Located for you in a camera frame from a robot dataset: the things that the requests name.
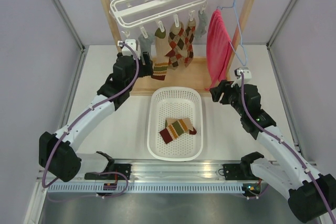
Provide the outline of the beige striped sock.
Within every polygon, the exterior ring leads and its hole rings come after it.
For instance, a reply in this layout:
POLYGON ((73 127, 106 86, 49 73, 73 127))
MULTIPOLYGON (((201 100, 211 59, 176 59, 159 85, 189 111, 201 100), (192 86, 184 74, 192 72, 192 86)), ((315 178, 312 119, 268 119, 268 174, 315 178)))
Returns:
POLYGON ((161 31, 159 28, 155 31, 155 49, 156 60, 153 66, 152 79, 164 81, 169 64, 169 58, 166 56, 170 51, 170 45, 167 38, 166 30, 161 31))
POLYGON ((183 134, 196 135, 196 133, 197 130, 193 126, 190 118, 166 118, 165 128, 159 132, 165 144, 177 140, 183 134))

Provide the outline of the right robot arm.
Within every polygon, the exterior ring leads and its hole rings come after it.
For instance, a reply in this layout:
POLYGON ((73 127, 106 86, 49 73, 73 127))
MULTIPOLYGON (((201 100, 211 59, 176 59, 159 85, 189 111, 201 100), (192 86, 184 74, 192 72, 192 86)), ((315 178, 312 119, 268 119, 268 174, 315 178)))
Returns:
POLYGON ((273 165, 259 152, 241 158, 240 174, 257 177, 280 193, 294 216, 303 223, 329 214, 335 223, 335 178, 322 175, 291 147, 273 118, 261 107, 261 95, 252 84, 223 80, 210 88, 213 102, 231 105, 243 129, 276 159, 273 165))

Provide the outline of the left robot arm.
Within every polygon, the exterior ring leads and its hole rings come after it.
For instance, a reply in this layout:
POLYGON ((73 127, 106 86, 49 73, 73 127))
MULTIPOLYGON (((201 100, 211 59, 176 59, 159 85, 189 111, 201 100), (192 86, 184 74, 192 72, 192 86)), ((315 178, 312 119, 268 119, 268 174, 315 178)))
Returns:
POLYGON ((76 151, 91 131, 129 98, 135 80, 152 73, 153 62, 148 52, 142 53, 139 59, 119 53, 113 72, 82 115, 55 133, 45 132, 40 136, 39 165, 63 182, 77 174, 84 174, 85 179, 112 178, 115 167, 111 156, 102 151, 93 154, 76 151))

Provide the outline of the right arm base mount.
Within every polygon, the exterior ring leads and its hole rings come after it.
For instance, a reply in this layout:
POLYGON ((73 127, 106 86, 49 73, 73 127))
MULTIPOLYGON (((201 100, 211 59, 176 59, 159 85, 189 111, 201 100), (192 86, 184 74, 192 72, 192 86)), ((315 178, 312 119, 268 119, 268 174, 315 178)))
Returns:
POLYGON ((251 170, 251 164, 264 158, 263 154, 259 152, 252 152, 243 156, 240 163, 226 163, 218 170, 218 174, 225 177, 225 180, 243 180, 253 181, 252 185, 243 186, 243 193, 240 195, 246 200, 259 199, 268 189, 268 185, 262 187, 263 181, 256 177, 251 170))

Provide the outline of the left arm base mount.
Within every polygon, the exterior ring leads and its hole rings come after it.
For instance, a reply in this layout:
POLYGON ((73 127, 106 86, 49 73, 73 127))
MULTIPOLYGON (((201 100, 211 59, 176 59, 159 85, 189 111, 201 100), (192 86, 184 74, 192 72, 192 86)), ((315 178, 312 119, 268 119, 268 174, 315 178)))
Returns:
POLYGON ((131 164, 116 164, 115 160, 106 153, 96 151, 98 155, 104 157, 108 163, 102 172, 85 173, 85 180, 125 180, 125 178, 118 173, 130 179, 131 164))

